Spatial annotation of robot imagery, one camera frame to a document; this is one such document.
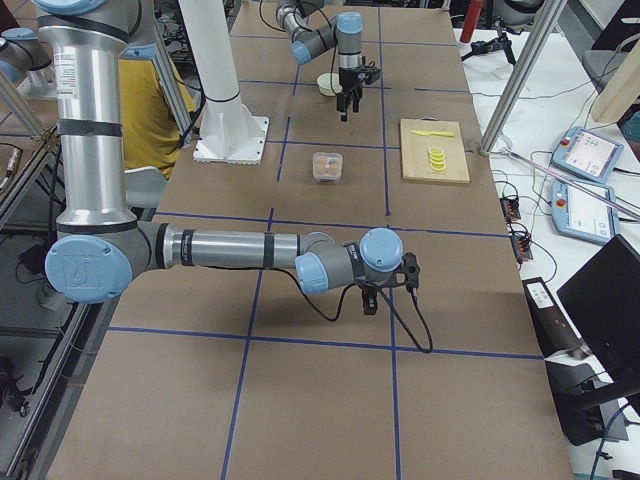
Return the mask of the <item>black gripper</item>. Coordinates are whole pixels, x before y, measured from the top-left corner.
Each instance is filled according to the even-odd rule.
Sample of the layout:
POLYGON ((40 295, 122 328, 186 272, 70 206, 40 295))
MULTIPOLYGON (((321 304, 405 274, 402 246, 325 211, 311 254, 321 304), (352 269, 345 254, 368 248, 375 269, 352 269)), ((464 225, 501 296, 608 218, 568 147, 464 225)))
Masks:
POLYGON ((341 90, 337 94, 337 111, 340 115, 340 120, 346 122, 348 120, 350 96, 352 111, 354 113, 359 112, 364 75, 363 66, 357 66, 355 68, 340 67, 338 69, 338 75, 341 90))
POLYGON ((364 277, 357 279, 357 286, 361 290, 362 308, 364 315, 376 314, 378 309, 377 291, 386 285, 385 281, 373 281, 364 277))

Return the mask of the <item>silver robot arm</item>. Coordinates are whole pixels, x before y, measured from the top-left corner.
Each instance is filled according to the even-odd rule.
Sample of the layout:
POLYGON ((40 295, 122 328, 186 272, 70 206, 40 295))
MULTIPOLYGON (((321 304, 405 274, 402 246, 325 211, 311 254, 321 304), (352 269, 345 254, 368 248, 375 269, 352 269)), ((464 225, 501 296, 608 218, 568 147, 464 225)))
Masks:
POLYGON ((292 52, 299 65, 334 49, 339 59, 338 77, 341 90, 336 91, 336 110, 341 120, 348 120, 349 109, 359 111, 363 86, 379 78, 374 65, 366 65, 362 54, 363 18, 360 12, 347 11, 335 15, 327 24, 312 30, 306 19, 322 12, 327 1, 279 1, 275 11, 278 26, 292 41, 292 52))
MULTIPOLYGON (((416 272, 399 236, 370 230, 359 242, 339 246, 323 233, 308 235, 180 229, 139 221, 128 206, 158 206, 167 180, 154 167, 123 167, 119 60, 152 57, 158 34, 151 1, 33 1, 39 33, 53 48, 64 157, 66 209, 60 235, 46 255, 46 275, 67 298, 85 304, 120 296, 142 272, 174 265, 226 270, 275 270, 289 275, 308 303, 309 294, 355 285, 366 315, 376 313, 383 288, 409 286, 416 272)), ((284 1, 276 20, 293 38, 296 61, 305 64, 337 48, 337 111, 358 111, 362 86, 380 70, 361 53, 363 21, 339 13, 308 31, 304 19, 323 1, 284 1)), ((205 101, 195 160, 258 164, 269 119, 243 104, 222 1, 181 1, 184 24, 205 101)))

